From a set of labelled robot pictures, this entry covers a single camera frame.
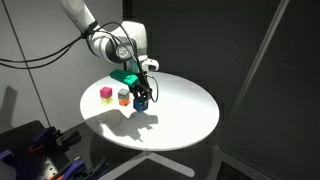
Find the pink cube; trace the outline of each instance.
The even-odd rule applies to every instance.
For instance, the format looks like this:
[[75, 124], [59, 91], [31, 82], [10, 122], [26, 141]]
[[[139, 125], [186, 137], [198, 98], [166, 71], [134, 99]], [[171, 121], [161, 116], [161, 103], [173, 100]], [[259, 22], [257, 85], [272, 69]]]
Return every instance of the pink cube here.
[[112, 88], [103, 87], [100, 90], [100, 97], [104, 99], [109, 99], [112, 96]]

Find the table top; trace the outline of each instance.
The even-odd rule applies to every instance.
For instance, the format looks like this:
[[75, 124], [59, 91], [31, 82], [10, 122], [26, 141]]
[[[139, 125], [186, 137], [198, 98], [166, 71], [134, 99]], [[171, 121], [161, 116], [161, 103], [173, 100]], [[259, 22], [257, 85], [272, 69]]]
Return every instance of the table top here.
[[[149, 73], [159, 85], [159, 99], [149, 101], [142, 113], [130, 104], [118, 103], [118, 92], [128, 86], [110, 76], [93, 83], [80, 100], [81, 114], [87, 125], [103, 138], [118, 145], [144, 151], [168, 151], [191, 146], [206, 138], [216, 127], [219, 108], [213, 97], [199, 85], [184, 78]], [[156, 83], [148, 78], [153, 96]], [[100, 89], [112, 88], [113, 102], [101, 103]]]

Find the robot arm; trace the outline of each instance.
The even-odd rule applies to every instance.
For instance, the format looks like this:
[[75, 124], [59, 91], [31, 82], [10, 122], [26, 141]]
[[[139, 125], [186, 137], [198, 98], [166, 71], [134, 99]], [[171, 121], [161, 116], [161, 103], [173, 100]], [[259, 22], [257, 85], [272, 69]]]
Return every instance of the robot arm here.
[[[97, 30], [100, 28], [83, 0], [60, 0], [60, 2], [64, 11], [78, 27], [81, 33], [86, 33], [88, 30]], [[157, 71], [159, 68], [158, 62], [156, 60], [149, 59], [147, 55], [147, 38], [144, 25], [129, 21], [124, 21], [121, 25], [132, 38], [131, 40], [137, 49], [137, 57], [139, 63], [141, 63], [142, 70], [144, 72]], [[136, 66], [137, 62], [132, 60], [130, 53], [127, 51], [128, 49], [131, 54], [134, 54], [133, 48], [131, 47], [124, 31], [118, 27], [110, 33], [119, 38], [127, 48], [124, 48], [121, 44], [116, 42], [111, 35], [103, 32], [96, 32], [89, 35], [87, 38], [91, 52], [112, 63], [126, 62], [129, 71], [139, 73]]]

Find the table base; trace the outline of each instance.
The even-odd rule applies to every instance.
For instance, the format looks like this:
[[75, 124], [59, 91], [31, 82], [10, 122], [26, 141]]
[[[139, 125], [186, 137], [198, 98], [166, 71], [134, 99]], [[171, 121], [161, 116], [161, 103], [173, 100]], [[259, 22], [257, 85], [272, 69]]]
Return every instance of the table base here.
[[157, 162], [163, 166], [166, 166], [174, 171], [177, 171], [181, 174], [184, 174], [188, 177], [193, 177], [195, 175], [194, 171], [189, 168], [186, 167], [182, 164], [179, 164], [177, 162], [174, 162], [168, 158], [165, 158], [163, 156], [160, 156], [156, 153], [150, 152], [150, 151], [143, 151], [140, 154], [138, 154], [137, 156], [133, 157], [132, 159], [130, 159], [129, 161], [125, 162], [124, 164], [120, 165], [119, 167], [113, 169], [112, 171], [110, 171], [109, 173], [107, 173], [106, 175], [102, 176], [100, 178], [100, 180], [113, 180], [118, 178], [119, 176], [121, 176], [122, 174], [126, 173], [127, 171], [129, 171], [130, 169], [132, 169], [133, 167], [137, 166], [138, 164], [140, 164], [142, 161], [146, 160], [146, 159], [150, 159], [154, 162]]

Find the table leg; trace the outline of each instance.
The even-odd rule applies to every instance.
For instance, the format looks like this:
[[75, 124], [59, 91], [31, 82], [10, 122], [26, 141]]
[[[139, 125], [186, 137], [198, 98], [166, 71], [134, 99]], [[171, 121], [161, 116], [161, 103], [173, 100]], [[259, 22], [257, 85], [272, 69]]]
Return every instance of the table leg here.
[[193, 177], [195, 175], [194, 171], [189, 167], [186, 167], [182, 164], [174, 162], [174, 161], [172, 161], [168, 158], [165, 158], [163, 156], [160, 156], [156, 153], [153, 153], [150, 151], [143, 151], [140, 154], [138, 154], [137, 156], [130, 159], [129, 161], [125, 162], [124, 164], [113, 169], [112, 171], [110, 171], [106, 175], [102, 176], [99, 180], [114, 180], [114, 179], [118, 178], [119, 176], [121, 176], [122, 174], [129, 171], [130, 169], [132, 169], [133, 167], [137, 166], [138, 164], [140, 164], [142, 161], [144, 161], [146, 159], [150, 159], [156, 163], [159, 163], [163, 166], [166, 166], [166, 167], [168, 167], [174, 171], [177, 171], [181, 174], [184, 174], [188, 177]]

